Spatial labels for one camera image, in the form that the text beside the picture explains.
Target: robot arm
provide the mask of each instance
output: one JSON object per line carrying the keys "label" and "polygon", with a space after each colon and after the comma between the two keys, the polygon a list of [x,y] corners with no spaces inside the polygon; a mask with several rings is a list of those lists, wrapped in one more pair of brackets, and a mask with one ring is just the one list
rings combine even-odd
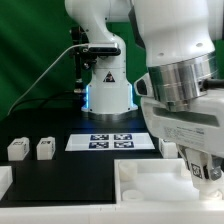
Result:
{"label": "robot arm", "polygon": [[119,46],[120,55],[98,57],[87,86],[84,115],[94,119],[118,120],[132,116],[132,86],[126,79],[125,42],[106,27],[108,21],[127,21],[131,9],[127,0],[65,0],[70,15],[86,32],[92,44]]}
{"label": "robot arm", "polygon": [[136,0],[134,6],[147,52],[149,73],[135,83],[147,127],[177,143],[201,198],[216,197],[224,188],[223,91],[205,83],[218,75],[211,37],[221,36],[223,1]]}

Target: black table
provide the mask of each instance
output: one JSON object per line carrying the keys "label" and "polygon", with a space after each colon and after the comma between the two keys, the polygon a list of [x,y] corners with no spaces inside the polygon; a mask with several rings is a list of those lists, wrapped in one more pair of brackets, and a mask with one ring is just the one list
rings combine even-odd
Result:
{"label": "black table", "polygon": [[[143,116],[119,122],[83,118],[74,108],[23,109],[0,122],[0,166],[13,169],[13,184],[0,207],[113,204],[114,160],[161,158],[158,150],[65,152],[70,134],[147,132]],[[43,137],[55,137],[53,160],[38,161],[36,146]],[[30,152],[24,161],[8,162],[7,146],[28,137]],[[156,139],[152,138],[157,148]]]}

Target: metal cylinder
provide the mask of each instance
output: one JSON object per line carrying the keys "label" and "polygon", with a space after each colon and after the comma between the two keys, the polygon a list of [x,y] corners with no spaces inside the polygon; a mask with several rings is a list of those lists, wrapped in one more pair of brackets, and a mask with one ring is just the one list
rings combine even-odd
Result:
{"label": "metal cylinder", "polygon": [[215,53],[170,65],[148,68],[155,99],[169,111],[187,111],[188,101],[206,94],[203,80],[217,78]]}

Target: green backdrop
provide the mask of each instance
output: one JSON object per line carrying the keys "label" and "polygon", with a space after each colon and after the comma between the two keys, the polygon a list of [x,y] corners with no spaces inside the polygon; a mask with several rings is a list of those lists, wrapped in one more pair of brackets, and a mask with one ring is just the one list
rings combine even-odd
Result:
{"label": "green backdrop", "polygon": [[[0,1],[0,119],[45,69],[72,45],[69,30],[76,25],[67,15],[64,0]],[[127,78],[134,82],[145,71],[145,52],[133,39],[129,23],[108,24],[127,44]],[[216,42],[224,74],[223,42]],[[85,74],[84,80],[90,80]],[[74,89],[74,63],[66,55],[27,98],[48,97]]]}

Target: cable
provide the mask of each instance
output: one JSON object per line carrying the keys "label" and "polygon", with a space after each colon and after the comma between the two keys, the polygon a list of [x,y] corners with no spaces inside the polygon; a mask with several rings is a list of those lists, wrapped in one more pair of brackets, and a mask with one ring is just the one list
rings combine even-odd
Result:
{"label": "cable", "polygon": [[58,98],[59,96],[63,96],[63,95],[68,95],[68,94],[75,94],[74,91],[64,91],[64,92],[61,92],[61,93],[56,93],[48,98],[46,98],[44,100],[44,102],[42,102],[39,106],[38,106],[38,109],[42,108],[45,106],[45,104],[47,104],[49,101],[55,99],[55,98]]}
{"label": "cable", "polygon": [[46,101],[49,102],[51,100],[54,100],[54,101],[64,101],[64,100],[74,100],[73,98],[63,98],[63,99],[48,99],[48,98],[36,98],[36,99],[29,99],[29,100],[23,100],[23,101],[20,101],[19,103],[17,103],[15,106],[12,107],[11,109],[11,112],[10,114],[16,109],[16,107],[24,104],[24,103],[29,103],[29,102],[35,102],[35,101]]}
{"label": "cable", "polygon": [[224,80],[222,79],[206,79],[203,82],[203,88],[207,89],[223,89]]}
{"label": "cable", "polygon": [[69,48],[67,48],[52,64],[50,67],[48,67],[48,69],[33,83],[33,85],[30,86],[30,88],[22,95],[20,96],[14,103],[13,105],[10,107],[9,112],[7,114],[10,115],[11,114],[11,110],[12,108],[19,102],[21,101],[36,85],[37,83],[58,63],[58,61],[71,49],[76,48],[76,47],[81,47],[81,46],[88,46],[88,44],[79,44],[79,45],[74,45],[71,46]]}

